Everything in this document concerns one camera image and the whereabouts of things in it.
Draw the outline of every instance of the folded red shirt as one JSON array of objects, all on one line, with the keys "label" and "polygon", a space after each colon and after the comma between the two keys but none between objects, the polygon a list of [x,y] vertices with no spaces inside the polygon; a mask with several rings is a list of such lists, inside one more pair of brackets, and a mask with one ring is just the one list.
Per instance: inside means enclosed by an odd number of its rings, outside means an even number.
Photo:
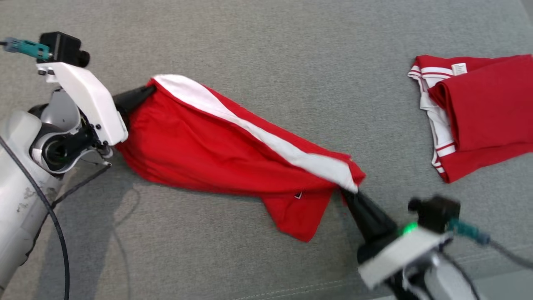
[{"label": "folded red shirt", "polygon": [[522,55],[440,81],[429,95],[460,151],[533,143],[532,81],[533,58]]},{"label": "folded red shirt", "polygon": [[189,78],[158,75],[157,90],[130,119],[117,145],[146,180],[260,197],[277,227],[314,236],[339,186],[357,192],[365,174],[346,154],[277,127]]},{"label": "folded red shirt", "polygon": [[533,152],[530,55],[497,59],[419,56],[408,73],[421,88],[445,182]]}]

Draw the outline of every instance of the red fabric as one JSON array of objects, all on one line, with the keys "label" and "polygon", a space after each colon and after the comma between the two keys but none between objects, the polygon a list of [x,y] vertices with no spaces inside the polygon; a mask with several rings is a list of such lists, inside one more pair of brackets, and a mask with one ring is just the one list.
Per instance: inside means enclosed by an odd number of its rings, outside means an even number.
[{"label": "red fabric", "polygon": [[[531,56],[446,59],[425,55],[418,56],[414,65],[452,69],[461,63],[466,63],[466,74],[444,74],[451,77],[428,90],[430,98],[446,110],[455,140],[456,151],[437,160],[445,170],[439,174],[447,183],[533,152]],[[439,74],[431,69],[422,73]]]},{"label": "red fabric", "polygon": [[443,80],[429,94],[460,151],[533,143],[532,79],[533,58],[522,55]]},{"label": "red fabric", "polygon": [[[157,81],[148,84],[155,84],[156,92],[131,116],[128,140],[116,146],[135,172],[164,185],[258,196],[282,232],[311,240],[336,184],[293,166],[248,131],[183,102]],[[239,118],[306,153],[345,162],[356,184],[364,179],[348,155],[321,148],[208,90]]]}]

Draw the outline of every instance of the green light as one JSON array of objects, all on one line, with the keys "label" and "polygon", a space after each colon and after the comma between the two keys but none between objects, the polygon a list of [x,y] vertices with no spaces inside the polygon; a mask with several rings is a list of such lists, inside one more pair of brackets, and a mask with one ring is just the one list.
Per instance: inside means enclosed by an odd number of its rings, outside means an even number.
[{"label": "green light", "polygon": [[403,231],[401,232],[401,234],[408,234],[409,232],[415,230],[415,228],[418,227],[418,223],[417,222],[412,222],[412,223],[409,223],[407,224],[404,228],[403,228]]}]

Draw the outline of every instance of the seam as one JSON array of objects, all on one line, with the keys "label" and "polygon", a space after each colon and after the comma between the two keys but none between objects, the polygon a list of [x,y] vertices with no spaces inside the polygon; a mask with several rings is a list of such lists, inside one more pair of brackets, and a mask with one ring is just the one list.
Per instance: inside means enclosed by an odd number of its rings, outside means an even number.
[{"label": "seam", "polygon": [[292,288],[292,289],[284,289],[284,290],[277,290],[277,291],[271,291],[271,292],[268,292],[268,293],[262,293],[262,294],[257,294],[257,295],[252,295],[252,296],[247,296],[247,297],[242,297],[242,298],[234,298],[232,300],[244,300],[244,299],[250,299],[250,298],[254,298],[254,297],[259,297],[259,296],[266,296],[266,295],[272,295],[272,294],[277,294],[277,293],[283,293],[285,291],[291,291],[291,290],[298,290],[298,289],[303,289],[303,288],[310,288],[310,287],[317,287],[317,286],[323,286],[323,285],[329,285],[331,283],[337,283],[337,282],[341,282],[341,281],[344,281],[345,279],[342,279],[342,280],[335,280],[335,281],[328,281],[328,282],[323,282],[323,283],[317,283],[315,285],[308,285],[308,286],[303,286],[303,287],[298,287],[298,288]]},{"label": "seam", "polygon": [[[531,246],[533,246],[533,244],[525,244],[525,245],[516,246],[516,247],[509,247],[509,251],[517,252],[518,254],[527,253],[524,250],[528,250],[529,248],[531,248]],[[500,256],[501,255],[494,250],[494,252],[491,251],[491,252],[487,252],[483,254],[474,254],[474,255],[468,255],[464,257],[458,257],[455,259],[455,261],[457,261],[458,263],[468,264],[468,263],[478,262],[481,260],[493,259],[493,258],[500,257]]]},{"label": "seam", "polygon": [[336,286],[331,286],[331,287],[323,287],[323,288],[319,288],[319,289],[304,290],[304,291],[299,291],[299,292],[292,293],[292,294],[287,294],[287,295],[279,295],[279,296],[274,296],[274,297],[269,297],[269,298],[263,298],[263,299],[260,299],[260,300],[274,299],[274,298],[286,297],[286,296],[291,296],[291,295],[296,295],[296,294],[304,294],[304,293],[309,293],[311,291],[332,289],[332,288],[338,288],[338,287],[343,287],[343,286],[347,286],[347,284],[344,283],[342,285],[336,285]]}]

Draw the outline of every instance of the couch cushion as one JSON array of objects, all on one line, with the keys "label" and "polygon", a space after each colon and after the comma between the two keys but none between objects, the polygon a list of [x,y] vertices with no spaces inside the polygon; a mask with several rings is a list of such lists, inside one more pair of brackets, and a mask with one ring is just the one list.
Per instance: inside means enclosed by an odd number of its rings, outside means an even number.
[{"label": "couch cushion", "polygon": [[[400,224],[411,196],[462,202],[462,216],[518,254],[533,256],[533,156],[451,185],[430,164],[432,139],[406,76],[414,57],[533,52],[519,0],[0,1],[0,36],[80,38],[89,69],[112,93],[160,73],[204,83],[320,146],[353,155],[361,186]],[[1,53],[0,117],[48,101],[33,60]],[[336,195],[310,243],[273,227],[258,199],[147,183],[114,167],[57,208],[72,299],[371,298],[357,274],[362,242]],[[79,168],[69,184],[94,169]],[[450,253],[475,278],[514,270],[457,240]],[[5,299],[62,295],[61,251],[45,224]],[[386,293],[380,290],[377,294]]]}]

